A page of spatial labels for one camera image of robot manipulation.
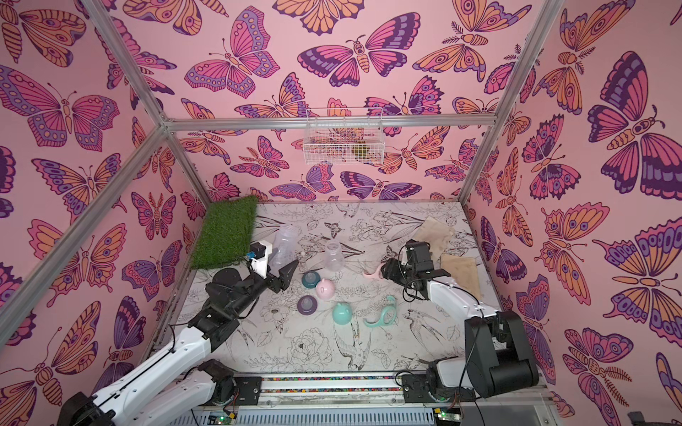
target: clear bottle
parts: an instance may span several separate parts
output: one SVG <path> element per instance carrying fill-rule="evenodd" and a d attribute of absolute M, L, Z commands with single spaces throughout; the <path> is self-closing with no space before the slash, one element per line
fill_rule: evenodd
<path fill-rule="evenodd" d="M 298 234 L 298 228 L 287 224 L 280 225 L 280 229 L 275 235 L 275 242 L 272 245 L 272 256 L 267 263 L 274 275 L 279 273 L 280 268 L 296 259 Z"/>
<path fill-rule="evenodd" d="M 341 252 L 341 243 L 336 240 L 329 240 L 325 246 L 325 268 L 328 271 L 341 271 L 344 265 L 344 257 Z"/>

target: white wire basket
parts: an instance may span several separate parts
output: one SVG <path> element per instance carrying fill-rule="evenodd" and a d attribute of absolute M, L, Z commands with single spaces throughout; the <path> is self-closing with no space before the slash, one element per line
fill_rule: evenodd
<path fill-rule="evenodd" d="M 363 163 L 371 166 L 383 164 L 386 140 L 381 108 L 345 109 L 348 112 L 357 111 L 358 115 L 340 117 L 331 123 L 327 117 L 330 108 L 309 108 L 306 111 L 306 132 L 303 137 L 303 156 L 306 164 L 313 165 L 323 161 L 332 164 Z M 365 115 L 369 109 L 379 111 L 375 115 Z M 325 117 L 318 117 L 316 112 L 318 110 L 324 111 Z"/>

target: pink bottle cap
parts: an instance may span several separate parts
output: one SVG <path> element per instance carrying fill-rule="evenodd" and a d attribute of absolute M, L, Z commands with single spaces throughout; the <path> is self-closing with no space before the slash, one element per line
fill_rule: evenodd
<path fill-rule="evenodd" d="M 322 279 L 318 284 L 317 287 L 315 288 L 315 293 L 317 293 L 317 297 L 324 301 L 328 301 L 332 297 L 334 297 L 334 291 L 336 290 L 336 287 L 334 286 L 334 283 L 331 280 L 328 279 Z"/>

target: butterfly print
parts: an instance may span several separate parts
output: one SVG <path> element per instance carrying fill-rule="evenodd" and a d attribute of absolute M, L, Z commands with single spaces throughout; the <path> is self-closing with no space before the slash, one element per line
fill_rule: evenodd
<path fill-rule="evenodd" d="M 239 158 L 245 162 L 255 162 L 255 163 L 242 163 L 230 167 L 230 170 L 237 173 L 248 173 L 255 177 L 261 177 L 263 175 L 277 179 L 280 175 L 277 173 L 281 169 L 288 169 L 289 164 L 282 159 L 282 152 L 273 148 L 270 141 L 265 136 L 258 137 L 258 152 L 261 153 L 261 158 L 255 149 L 251 147 L 246 147 L 246 149 L 251 153 L 253 157 L 242 157 Z"/>
<path fill-rule="evenodd" d="M 645 133 L 657 122 L 665 128 L 665 123 L 656 120 L 654 105 L 653 117 L 641 119 L 648 94 L 649 78 L 642 59 L 635 52 L 625 52 L 613 65 L 600 95 L 623 114 L 605 105 L 593 106 L 587 114 L 592 123 L 588 140 L 611 139 L 606 148 L 620 149 L 604 163 L 602 174 L 615 181 L 614 188 L 621 194 L 632 191 L 637 184 L 641 147 L 640 191 L 667 200 L 682 200 L 682 147 L 667 136 Z"/>
<path fill-rule="evenodd" d="M 211 201 L 225 201 L 239 196 L 239 188 L 230 183 L 230 178 L 225 172 L 218 173 L 213 177 L 213 186 L 206 182 Z"/>
<path fill-rule="evenodd" d="M 473 163 L 478 145 L 474 144 L 476 138 L 465 139 L 460 145 L 458 159 L 450 157 L 452 164 L 436 166 L 427 169 L 424 176 L 434 176 L 436 179 L 444 178 L 448 182 L 461 182 L 466 177 L 466 172 Z"/>
<path fill-rule="evenodd" d="M 618 367 L 602 367 L 599 363 L 614 363 L 623 359 L 632 351 L 632 340 L 618 333 L 602 336 L 592 329 L 583 329 L 582 336 L 576 330 L 566 330 L 564 336 L 571 345 L 568 350 L 571 355 L 564 354 L 563 362 L 573 374 L 578 376 L 578 386 L 582 393 L 599 408 L 604 421 L 609 426 L 620 426 L 606 389 L 621 405 L 629 406 L 625 398 L 618 392 L 610 380 L 619 379 L 631 382 L 629 374 Z M 601 377 L 606 388 L 597 377 Z"/>
<path fill-rule="evenodd" d="M 298 56 L 298 62 L 308 71 L 319 77 L 329 77 L 333 87 L 342 85 L 357 86 L 360 84 L 360 69 L 370 71 L 370 62 L 382 77 L 387 77 L 395 67 L 402 67 L 407 62 L 407 55 L 401 52 L 381 49 L 407 50 L 417 36 L 419 14 L 408 13 L 384 22 L 363 46 L 360 35 L 353 43 L 353 48 L 339 45 L 317 46 L 308 49 Z"/>
<path fill-rule="evenodd" d="M 164 314 L 166 311 L 166 305 L 168 302 L 166 301 L 156 301 L 156 304 L 154 305 L 154 311 L 156 312 L 156 320 L 161 319 L 161 315 Z"/>
<path fill-rule="evenodd" d="M 98 342 L 94 338 L 101 308 L 99 301 L 85 308 L 66 333 L 49 366 L 46 361 L 50 355 L 50 343 L 61 327 L 48 342 L 48 353 L 45 358 L 35 368 L 17 367 L 0 373 L 21 370 L 35 375 L 33 379 L 27 377 L 29 380 L 0 389 L 0 425 L 26 425 L 33 414 L 39 387 L 42 388 L 41 393 L 50 404 L 61 405 L 63 392 L 59 379 L 55 377 L 55 372 L 71 376 L 86 370 L 95 361 Z"/>
<path fill-rule="evenodd" d="M 517 115 L 523 112 L 516 112 L 516 105 L 509 113 L 505 121 L 505 129 L 502 131 L 502 136 L 507 135 L 507 146 L 510 146 L 516 140 L 516 135 L 521 134 L 531 127 L 531 118 Z"/>
<path fill-rule="evenodd" d="M 472 3 L 467 0 L 453 0 L 457 16 L 469 34 L 464 34 L 464 29 L 456 22 L 452 22 L 452 29 L 456 37 L 443 40 L 443 44 L 451 44 L 462 41 L 463 43 L 442 48 L 421 58 L 413 65 L 415 70 L 443 72 L 452 68 L 455 72 L 474 70 L 477 72 L 479 82 L 486 77 L 486 62 L 483 57 L 473 48 L 467 46 L 484 46 L 488 39 L 480 34 L 490 31 L 498 31 L 517 23 L 531 10 L 527 5 L 516 11 L 515 14 L 505 13 L 505 8 L 496 1 L 490 5 L 486 0 Z"/>
<path fill-rule="evenodd" d="M 557 59 L 561 65 L 567 67 L 557 68 L 550 71 L 533 90 L 533 96 L 546 89 L 550 97 L 557 96 L 557 104 L 568 112 L 580 115 L 582 112 L 582 93 L 578 76 L 571 66 L 574 66 L 578 73 L 584 73 L 584 66 L 579 59 L 584 59 L 591 54 L 595 48 L 588 48 L 596 42 L 608 30 L 614 27 L 635 5 L 635 0 L 616 0 L 603 4 L 587 18 L 587 14 L 582 14 L 575 21 L 568 21 L 568 10 L 564 9 L 559 23 L 559 35 L 561 41 L 570 50 L 578 53 L 576 56 L 572 52 L 559 53 Z"/>
<path fill-rule="evenodd" d="M 497 175 L 497 190 L 500 194 L 507 196 L 495 205 L 496 209 L 504 209 L 505 215 L 502 217 L 502 231 L 509 237 L 512 234 L 528 247 L 533 246 L 533 235 L 531 229 L 528 227 L 526 220 L 521 215 L 521 212 L 516 208 L 516 205 L 523 205 L 518 202 L 516 193 L 514 192 L 514 185 L 516 184 L 516 173 L 518 172 L 518 149 L 514 147 L 509 154 L 507 165 L 504 170 L 500 170 Z M 521 177 L 518 178 L 519 188 L 521 184 Z"/>
<path fill-rule="evenodd" d="M 15 277 L 12 275 L 12 267 L 5 266 L 0 262 L 0 308 L 5 305 L 5 302 L 12 297 L 15 291 L 19 289 L 19 286 L 23 283 L 21 277 Z M 7 345 L 16 346 L 21 343 L 22 340 L 28 339 L 33 335 L 32 330 L 35 328 L 33 320 L 35 319 L 35 314 L 31 312 L 21 323 L 19 328 L 12 334 Z"/>
<path fill-rule="evenodd" d="M 80 168 L 85 176 L 49 159 L 34 158 L 31 162 L 55 194 L 64 194 L 62 198 L 66 210 L 71 213 L 72 224 L 121 168 L 121 156 L 118 153 L 105 158 L 95 170 L 95 174 L 92 174 L 92 166 L 90 166 L 89 172 Z M 113 209 L 116 206 L 127 211 L 121 203 L 120 197 L 111 208 Z"/>
<path fill-rule="evenodd" d="M 436 80 L 431 77 L 423 77 L 410 94 L 409 100 L 407 99 L 407 92 L 404 92 L 404 96 L 407 101 L 407 106 L 405 106 L 405 101 L 403 101 L 400 106 L 395 105 L 393 102 L 389 102 L 380 97 L 368 97 L 365 100 L 365 108 L 371 108 L 367 115 L 377 116 L 377 115 L 435 115 L 441 113 L 441 106 L 438 102 L 441 100 L 443 92 L 436 87 Z M 395 96 L 393 99 L 396 103 L 400 103 Z M 400 133 L 402 127 L 384 127 L 384 133 L 386 136 L 395 136 Z"/>
<path fill-rule="evenodd" d="M 346 188 L 350 188 L 348 195 L 364 200 L 368 196 L 373 198 L 379 196 L 380 201 L 398 201 L 400 198 L 407 198 L 421 191 L 421 186 L 414 183 L 387 183 L 377 181 L 356 172 L 341 172 L 341 182 Z"/>
<path fill-rule="evenodd" d="M 182 241 L 185 243 L 185 253 L 189 253 L 196 239 L 196 234 L 187 227 L 187 225 L 182 224 Z"/>
<path fill-rule="evenodd" d="M 164 202 L 164 194 L 160 194 L 158 202 L 154 200 L 151 192 L 147 197 L 149 202 L 135 191 L 130 194 L 132 204 L 137 209 L 137 220 L 141 226 L 146 227 L 145 234 L 150 241 L 154 239 L 154 235 L 159 235 L 159 232 L 162 238 L 166 238 L 168 225 L 173 222 L 175 196 L 170 197 L 166 202 Z"/>
<path fill-rule="evenodd" d="M 135 368 L 133 364 L 124 361 L 133 355 L 133 351 L 130 349 L 145 340 L 146 323 L 147 319 L 140 316 L 140 308 L 137 307 L 135 300 L 130 296 L 125 296 L 121 300 L 114 320 L 114 347 L 116 350 L 111 352 L 111 347 L 109 347 L 109 357 L 104 360 L 105 365 L 107 361 L 112 361 L 112 363 L 102 373 L 92 390 L 92 394 L 116 382 Z"/>
<path fill-rule="evenodd" d="M 395 173 L 400 169 L 402 160 L 412 169 L 417 170 L 417 160 L 413 157 L 422 159 L 435 159 L 443 154 L 443 143 L 447 133 L 450 131 L 450 126 L 438 126 L 431 129 L 427 134 L 421 137 L 412 149 L 407 149 L 410 146 L 410 138 L 407 141 L 405 148 L 400 148 L 400 153 L 384 153 L 383 165 L 379 167 L 379 172 L 385 174 Z"/>
<path fill-rule="evenodd" d="M 546 277 L 537 274 L 537 279 L 528 284 L 528 291 L 516 293 L 516 306 L 524 316 L 523 327 L 528 341 L 535 355 L 535 362 L 542 369 L 543 376 L 549 384 L 557 384 L 557 371 L 554 368 L 554 358 L 550 346 L 542 333 L 544 324 L 541 322 L 550 307 L 550 284 Z"/>
<path fill-rule="evenodd" d="M 607 244 L 592 240 L 601 245 L 606 252 L 604 259 L 622 271 L 636 275 L 635 277 L 614 277 L 613 280 L 623 284 L 643 287 L 629 287 L 611 298 L 613 310 L 604 314 L 605 318 L 622 315 L 628 320 L 645 323 L 649 319 L 649 328 L 670 343 L 682 347 L 682 307 L 657 287 L 665 287 L 677 292 L 679 290 L 662 284 L 664 281 L 677 279 L 674 277 L 659 280 L 674 262 L 682 250 L 682 217 L 668 220 L 665 225 L 643 230 L 635 236 L 635 242 L 620 241 Z"/>
<path fill-rule="evenodd" d="M 555 115 L 551 121 L 540 123 L 537 135 L 533 136 L 523 148 L 523 161 L 526 163 L 538 162 L 531 169 L 532 173 L 537 172 L 535 179 L 531 182 L 531 196 L 536 200 L 547 198 L 550 194 L 557 200 L 566 193 L 567 190 L 575 188 L 580 181 L 580 173 L 565 164 L 556 164 L 552 161 L 564 158 L 552 158 L 552 154 L 559 149 L 561 144 L 557 144 L 561 128 L 563 127 L 563 115 Z"/>
<path fill-rule="evenodd" d="M 277 118 L 296 118 L 296 117 L 317 117 L 318 115 L 312 111 L 308 111 L 308 104 L 305 99 L 306 93 L 303 91 L 303 87 L 298 82 L 296 78 L 296 73 L 292 72 L 282 82 L 282 87 L 280 88 L 280 94 L 278 101 L 275 101 L 274 95 L 272 96 L 271 105 L 241 105 L 235 108 L 239 114 L 249 117 L 251 119 L 277 119 Z M 277 134 L 277 139 L 282 140 L 282 132 L 285 129 L 275 130 L 273 132 Z"/>
<path fill-rule="evenodd" d="M 336 238 L 339 232 L 341 232 L 343 229 L 339 228 L 338 222 L 335 224 L 330 224 L 329 222 L 325 222 L 325 226 L 329 228 L 331 231 L 331 237 Z"/>
<path fill-rule="evenodd" d="M 505 284 L 509 284 L 510 279 L 517 280 L 526 276 L 528 273 L 526 265 L 512 250 L 502 248 L 504 243 L 497 241 L 495 231 L 485 216 L 481 216 L 481 237 L 483 237 L 481 248 L 486 260 L 497 262 L 495 275 L 502 278 Z"/>
<path fill-rule="evenodd" d="M 197 63 L 185 74 L 185 81 L 193 88 L 205 87 L 211 91 L 227 88 L 246 99 L 256 89 L 251 79 L 255 74 L 267 78 L 280 69 L 272 56 L 265 51 L 270 34 L 265 32 L 263 13 L 253 6 L 244 9 L 232 24 L 229 53 L 225 60 L 210 59 Z"/>
<path fill-rule="evenodd" d="M 0 194 L 7 194 L 14 187 L 15 165 L 16 160 L 10 149 L 0 147 Z M 0 198 L 0 219 L 9 217 L 13 211 L 12 202 L 6 198 Z"/>
<path fill-rule="evenodd" d="M 594 231 L 600 223 L 606 219 L 609 208 L 597 204 L 582 204 L 572 207 L 566 214 L 559 210 L 553 210 L 547 214 L 544 208 L 540 211 L 545 215 L 545 233 L 549 241 L 542 245 L 540 256 L 534 261 L 542 259 L 548 271 L 557 273 L 557 278 L 568 290 L 569 294 L 580 303 L 590 305 L 590 291 L 587 288 L 585 277 L 570 253 L 573 253 L 573 246 L 587 245 L 572 243 L 579 238 Z"/>
<path fill-rule="evenodd" d="M 256 189 L 254 187 L 249 188 L 251 191 L 251 195 L 254 197 L 258 198 L 258 202 L 274 202 L 274 200 L 270 200 L 267 197 L 267 194 L 259 189 Z"/>
<path fill-rule="evenodd" d="M 68 99 L 60 102 L 38 82 L 3 65 L 0 100 L 8 110 L 28 117 L 39 147 L 62 147 L 75 132 L 82 148 L 102 152 L 102 130 L 113 127 L 119 114 L 116 102 L 104 96 L 83 96 L 72 105 Z"/>
<path fill-rule="evenodd" d="M 229 18 L 225 8 L 218 0 L 201 0 L 217 14 Z M 167 24 L 174 18 L 173 29 L 180 34 L 196 35 L 201 30 L 201 14 L 195 0 L 126 0 L 123 12 L 131 18 Z"/>
<path fill-rule="evenodd" d="M 336 191 L 331 183 L 332 176 L 334 173 L 331 171 L 331 163 L 321 162 L 310 168 L 305 181 L 301 175 L 301 180 L 298 182 L 292 181 L 293 183 L 275 186 L 270 190 L 270 195 L 287 199 L 298 198 L 300 201 L 313 201 L 317 198 L 315 192 L 328 194 Z"/>
<path fill-rule="evenodd" d="M 180 99 L 182 105 L 187 110 L 190 117 L 198 120 L 214 119 L 212 111 L 205 106 L 192 102 L 189 99 Z M 239 136 L 246 133 L 246 130 L 201 130 L 199 132 L 189 132 L 192 138 L 180 139 L 182 147 L 187 152 L 199 153 L 203 152 L 205 155 L 214 155 L 221 157 L 223 162 L 230 165 L 230 155 L 227 151 L 221 148 L 218 143 L 225 143 L 225 136 Z"/>
<path fill-rule="evenodd" d="M 661 380 L 663 389 L 675 404 L 678 410 L 682 411 L 682 383 L 676 378 L 672 377 L 672 370 L 668 359 L 661 352 L 656 354 L 656 369 L 658 370 L 658 378 Z"/>
<path fill-rule="evenodd" d="M 204 207 L 204 204 L 194 191 L 191 194 L 187 191 L 183 192 L 180 194 L 180 199 L 187 206 L 187 216 L 191 220 L 196 220 L 197 217 L 204 217 L 206 214 L 206 207 Z"/>
<path fill-rule="evenodd" d="M 149 68 L 154 68 L 155 70 L 174 70 L 175 68 L 177 68 L 177 65 L 168 62 L 166 59 L 160 58 L 159 56 L 153 53 L 149 53 L 146 51 L 143 52 L 140 45 L 137 44 L 135 39 L 128 32 L 128 29 L 125 27 L 123 21 L 113 17 L 111 18 L 111 20 L 114 22 L 116 30 L 118 30 L 119 35 L 123 39 L 123 43 L 125 43 L 125 47 L 128 49 L 130 56 L 133 57 L 133 60 L 135 60 L 135 63 L 139 67 L 142 77 L 145 79 L 145 82 L 147 82 L 147 86 L 149 86 L 149 88 L 152 91 L 174 95 L 175 92 L 170 87 L 150 77 L 154 75 L 154 72 Z M 123 74 L 123 70 L 121 69 L 118 60 L 116 60 L 116 57 L 111 52 L 109 46 L 106 45 L 106 42 L 104 41 L 104 39 L 102 39 L 102 36 L 97 31 L 97 29 L 95 29 L 95 32 L 97 33 L 97 36 L 99 37 L 100 42 L 102 43 L 102 47 L 104 48 L 106 56 L 109 58 L 109 61 L 111 62 L 109 64 L 108 76 L 106 79 L 106 88 L 110 90 L 114 89 L 119 85 L 121 80 L 123 80 L 123 84 L 125 86 L 128 86 L 129 83 L 128 77 L 126 77 L 125 74 Z M 130 105 L 132 109 L 137 108 L 137 103 L 139 101 L 140 101 L 139 96 L 137 95 L 137 93 L 135 93 L 135 90 L 133 90 L 131 86 Z"/>
<path fill-rule="evenodd" d="M 495 165 L 495 162 L 497 161 L 497 157 L 499 155 L 500 151 L 497 149 L 497 147 L 495 147 L 495 149 L 493 149 L 490 152 L 490 155 L 488 156 L 488 159 L 486 160 L 486 163 L 483 166 L 483 170 L 481 171 L 479 178 L 476 179 L 476 183 L 474 184 L 476 194 L 479 194 L 484 199 L 484 201 L 487 201 L 488 205 L 490 205 L 490 203 L 492 202 L 492 190 L 490 189 L 490 182 L 488 182 L 488 179 L 492 178 L 490 170 Z"/>
<path fill-rule="evenodd" d="M 74 60 L 71 47 L 85 34 L 85 21 L 63 10 L 38 9 L 18 13 L 14 10 L 17 1 L 3 2 L 0 16 L 5 47 L 14 63 L 19 63 L 23 41 L 18 25 L 24 29 L 35 49 L 45 59 L 58 67 L 67 67 Z"/>
<path fill-rule="evenodd" d="M 573 407 L 571 407 L 558 393 L 550 392 L 550 395 L 552 396 L 552 402 L 554 402 L 554 406 L 557 408 L 560 417 L 570 417 L 576 413 Z"/>
<path fill-rule="evenodd" d="M 54 226 L 38 219 L 31 221 L 28 232 L 31 235 L 29 244 L 34 250 L 33 255 L 39 259 L 45 257 L 63 234 Z M 123 250 L 126 232 L 125 224 L 118 224 L 107 231 L 90 250 L 95 241 L 93 235 L 89 247 L 85 250 L 81 247 L 50 286 L 55 291 L 55 296 L 47 302 L 47 307 L 51 307 L 60 294 L 77 289 L 83 281 L 87 281 L 91 287 L 106 287 L 111 293 L 113 289 L 108 283 L 116 271 L 114 262 Z"/>
<path fill-rule="evenodd" d="M 146 138 L 147 135 L 140 125 L 138 119 L 133 117 L 132 142 L 135 147 L 139 147 Z M 151 172 L 154 174 L 156 174 L 157 171 L 159 172 L 159 176 L 161 176 L 161 182 L 163 182 L 164 187 L 168 190 L 168 192 L 172 194 L 173 189 L 171 188 L 170 181 L 171 176 L 173 175 L 173 165 L 175 165 L 175 156 L 173 155 L 173 152 L 170 150 L 170 148 L 164 149 L 163 147 L 160 147 L 154 151 L 154 154 L 149 157 L 147 162 L 142 166 L 140 171 L 133 179 L 139 179 L 143 177 L 145 174 L 147 174 L 147 171 L 151 166 Z"/>
<path fill-rule="evenodd" d="M 159 293 L 160 284 L 168 287 L 175 283 L 175 265 L 180 261 L 182 242 L 173 241 L 163 256 L 148 260 L 131 262 L 121 271 L 121 279 L 130 282 L 133 288 L 142 288 L 147 302 Z"/>
<path fill-rule="evenodd" d="M 357 18 L 365 8 L 365 0 L 276 0 L 272 8 L 292 18 L 302 16 L 303 28 L 309 33 L 331 34 L 343 18 Z"/>
<path fill-rule="evenodd" d="M 456 97 L 452 100 L 452 108 L 454 108 L 455 112 L 458 114 L 493 114 L 495 109 L 497 109 L 498 99 L 499 98 L 496 97 L 487 104 L 480 99 L 476 99 L 478 102 L 481 102 L 481 106 L 478 106 L 476 102 L 470 99 L 465 97 Z M 459 125 L 457 127 L 460 129 L 466 129 L 468 126 L 469 125 Z"/>

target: green turf patch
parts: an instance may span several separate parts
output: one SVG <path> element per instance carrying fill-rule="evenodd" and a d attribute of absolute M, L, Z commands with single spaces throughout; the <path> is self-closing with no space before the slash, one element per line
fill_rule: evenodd
<path fill-rule="evenodd" d="M 209 206 L 192 255 L 193 269 L 238 264 L 249 251 L 258 198 L 248 196 Z"/>

